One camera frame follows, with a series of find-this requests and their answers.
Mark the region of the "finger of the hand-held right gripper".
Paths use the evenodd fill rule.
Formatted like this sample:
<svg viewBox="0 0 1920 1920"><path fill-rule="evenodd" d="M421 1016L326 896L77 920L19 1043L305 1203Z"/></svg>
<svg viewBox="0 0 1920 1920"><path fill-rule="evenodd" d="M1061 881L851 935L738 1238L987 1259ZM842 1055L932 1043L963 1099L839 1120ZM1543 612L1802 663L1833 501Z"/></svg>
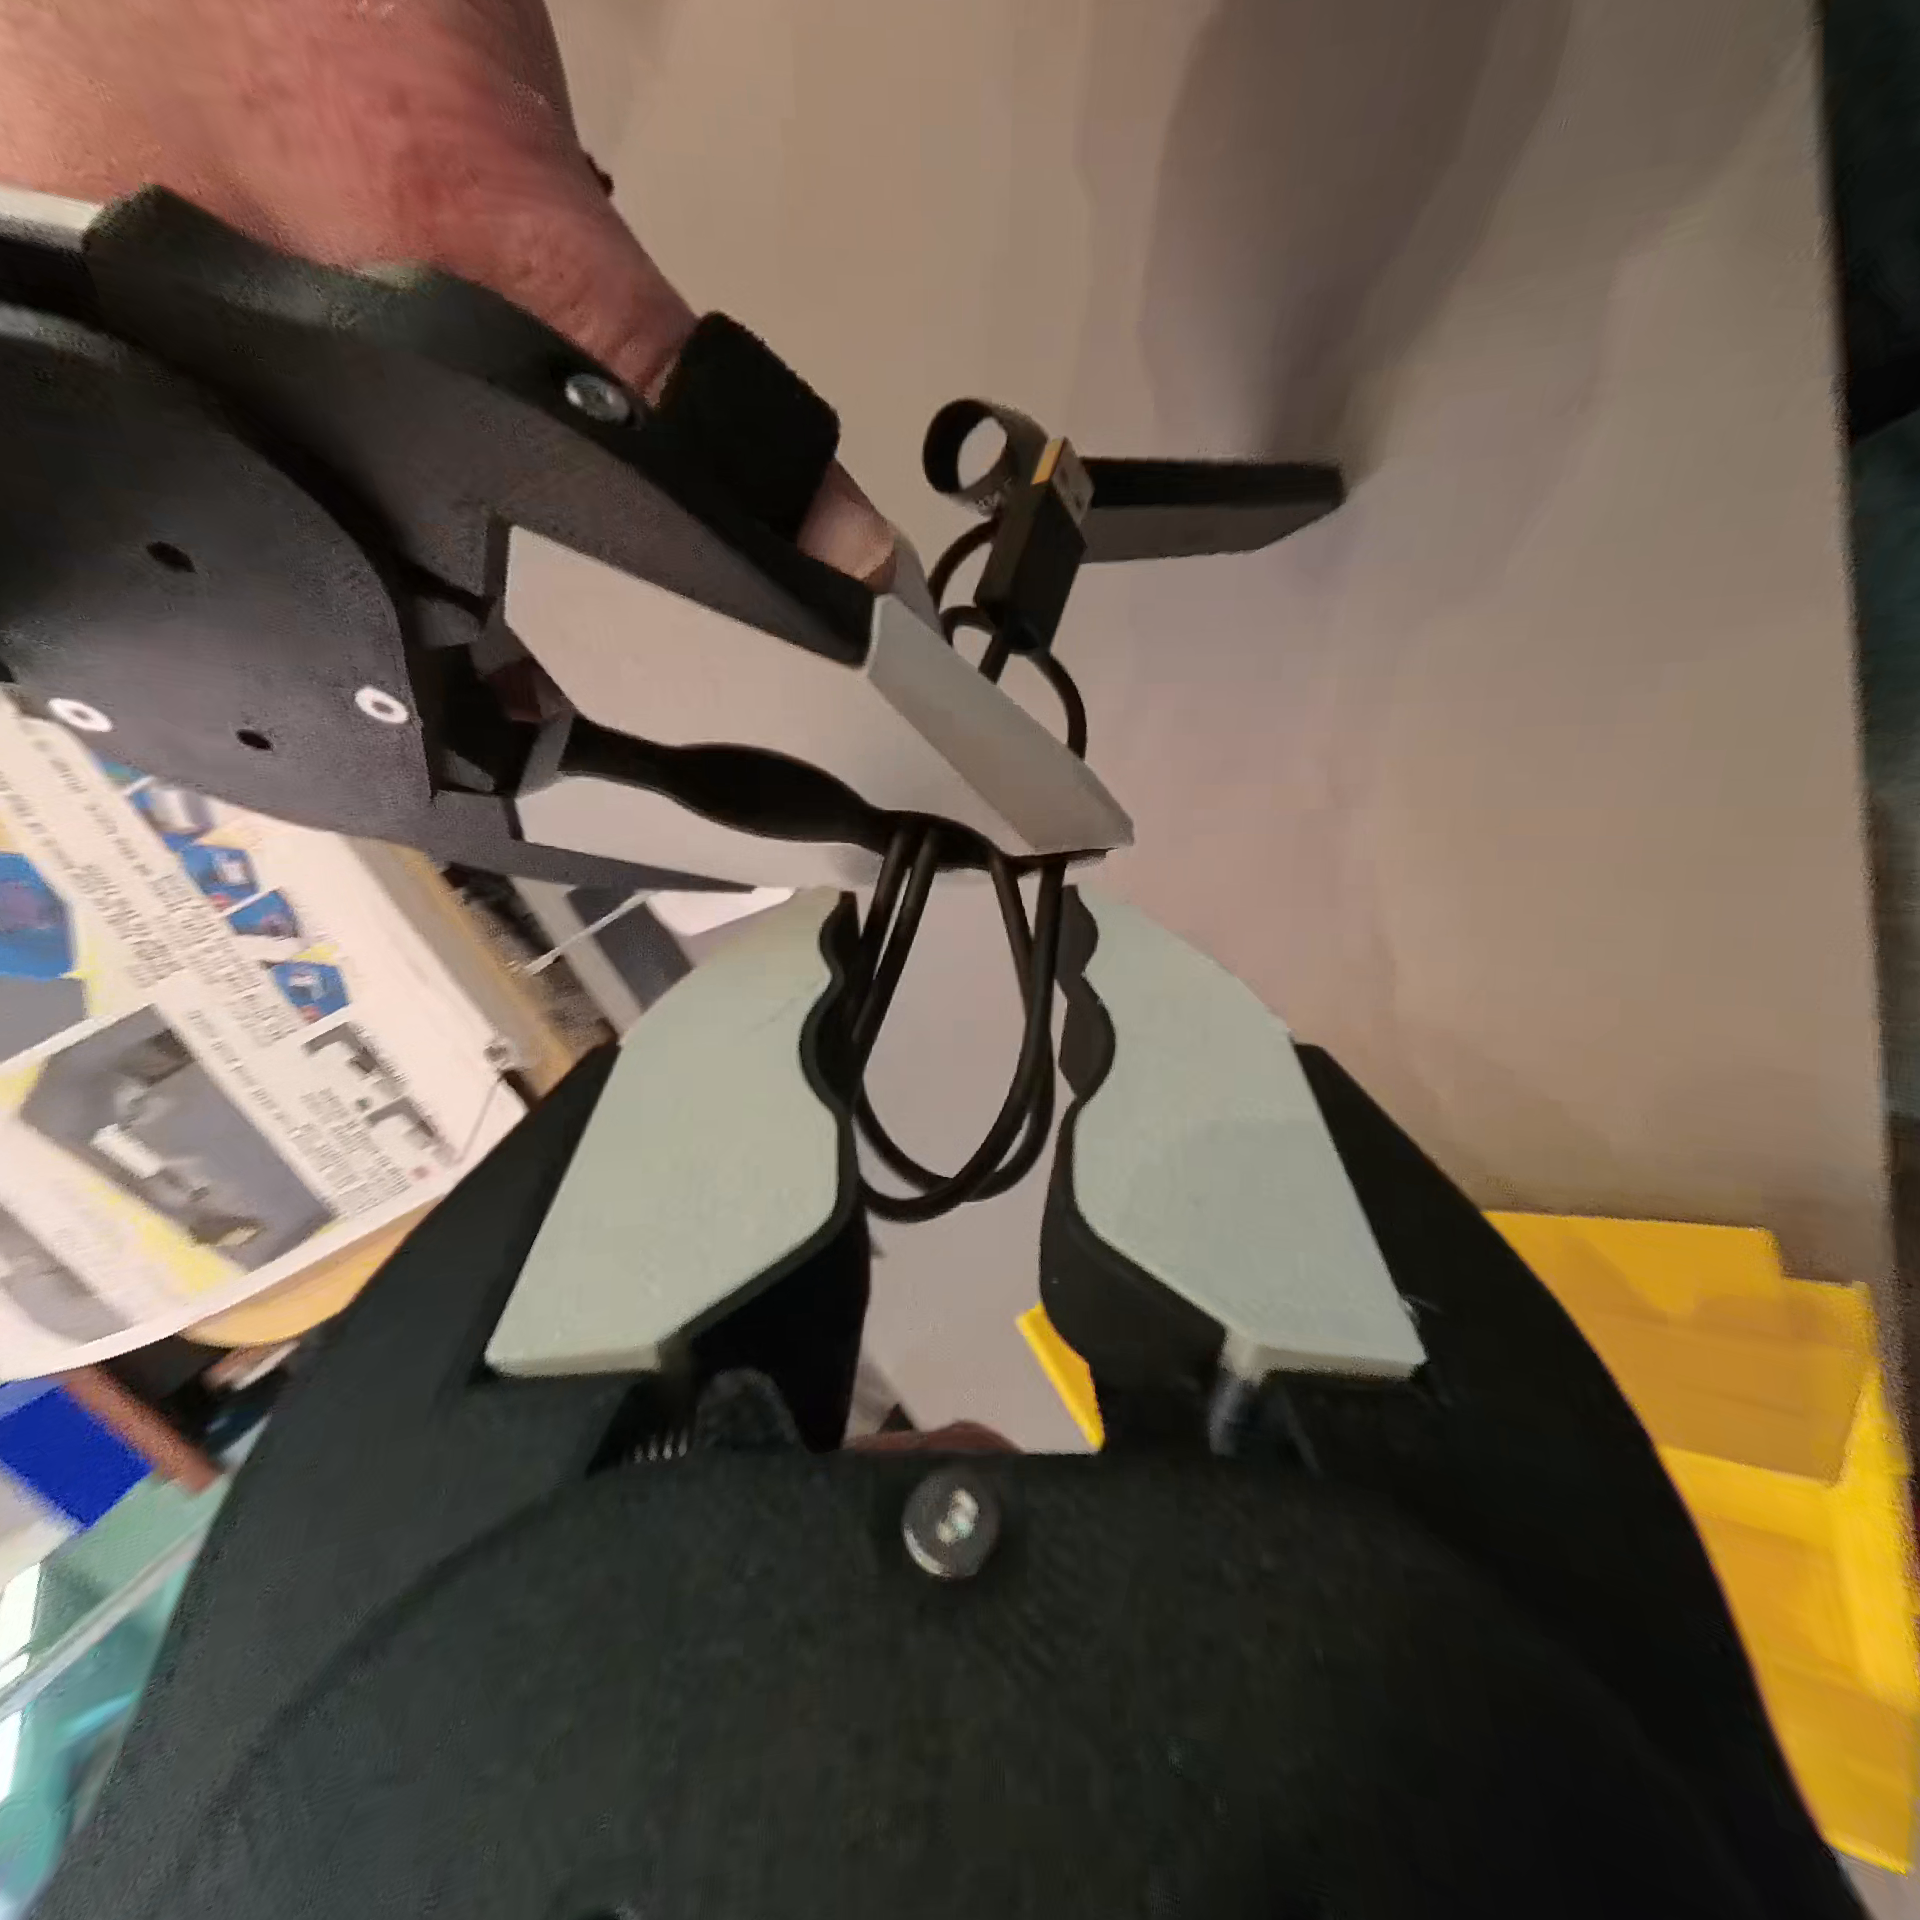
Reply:
<svg viewBox="0 0 1920 1920"><path fill-rule="evenodd" d="M506 621L590 725L674 750L754 750L879 812L998 849L1121 849L1103 781L911 605L885 595L859 663L699 608L556 540L507 535Z"/></svg>
<svg viewBox="0 0 1920 1920"><path fill-rule="evenodd" d="M524 837L742 886L853 888L878 872L882 805L899 766L713 766L662 783L556 775L517 797Z"/></svg>

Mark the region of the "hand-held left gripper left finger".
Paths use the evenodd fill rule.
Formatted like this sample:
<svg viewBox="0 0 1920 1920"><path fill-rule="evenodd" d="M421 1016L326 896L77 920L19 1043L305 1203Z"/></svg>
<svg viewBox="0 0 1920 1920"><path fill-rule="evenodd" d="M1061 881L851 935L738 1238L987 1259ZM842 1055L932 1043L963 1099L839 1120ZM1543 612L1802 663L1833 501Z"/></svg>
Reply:
<svg viewBox="0 0 1920 1920"><path fill-rule="evenodd" d="M629 1025L487 1339L494 1373L662 1375L727 1329L855 1372L874 1295L855 956L853 896L791 896Z"/></svg>

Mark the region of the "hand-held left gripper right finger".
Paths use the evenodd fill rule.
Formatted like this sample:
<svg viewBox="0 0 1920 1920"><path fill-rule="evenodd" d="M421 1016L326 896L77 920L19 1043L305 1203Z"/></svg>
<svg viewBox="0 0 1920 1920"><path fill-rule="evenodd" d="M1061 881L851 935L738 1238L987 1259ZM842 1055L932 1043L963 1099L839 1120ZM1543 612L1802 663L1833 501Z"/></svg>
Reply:
<svg viewBox="0 0 1920 1920"><path fill-rule="evenodd" d="M1081 886L1063 896L1061 988L1041 1303L1092 1383L1411 1381L1425 1341L1287 1021Z"/></svg>

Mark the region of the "yellow plastic bin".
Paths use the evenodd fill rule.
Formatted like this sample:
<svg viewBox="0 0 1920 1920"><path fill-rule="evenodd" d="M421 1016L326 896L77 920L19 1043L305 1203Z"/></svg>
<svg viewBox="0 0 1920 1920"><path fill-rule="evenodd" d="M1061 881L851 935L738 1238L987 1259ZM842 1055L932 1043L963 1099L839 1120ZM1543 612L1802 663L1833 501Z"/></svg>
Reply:
<svg viewBox="0 0 1920 1920"><path fill-rule="evenodd" d="M1763 1230L1489 1213L1645 1425L1825 1839L1915 1873L1915 1548L1869 1285Z"/></svg>

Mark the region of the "person's right hand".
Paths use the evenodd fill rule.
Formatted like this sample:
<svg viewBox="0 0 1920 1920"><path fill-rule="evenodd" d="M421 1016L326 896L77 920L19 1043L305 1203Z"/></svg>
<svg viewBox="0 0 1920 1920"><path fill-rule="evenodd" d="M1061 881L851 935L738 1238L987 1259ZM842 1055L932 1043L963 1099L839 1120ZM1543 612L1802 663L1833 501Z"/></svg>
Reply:
<svg viewBox="0 0 1920 1920"><path fill-rule="evenodd" d="M4 183L156 184L333 267L507 296L655 407L667 445L803 552L887 582L895 531L827 407L697 319L612 205L545 4L6 1Z"/></svg>

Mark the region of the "printed instruction sheet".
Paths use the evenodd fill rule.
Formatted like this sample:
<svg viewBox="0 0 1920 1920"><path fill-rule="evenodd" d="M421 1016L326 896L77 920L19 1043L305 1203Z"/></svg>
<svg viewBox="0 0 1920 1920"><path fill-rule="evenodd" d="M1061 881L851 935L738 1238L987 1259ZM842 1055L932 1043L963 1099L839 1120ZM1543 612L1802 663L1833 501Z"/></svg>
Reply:
<svg viewBox="0 0 1920 1920"><path fill-rule="evenodd" d="M390 847L4 702L2 1361L237 1308L439 1203L525 1112Z"/></svg>

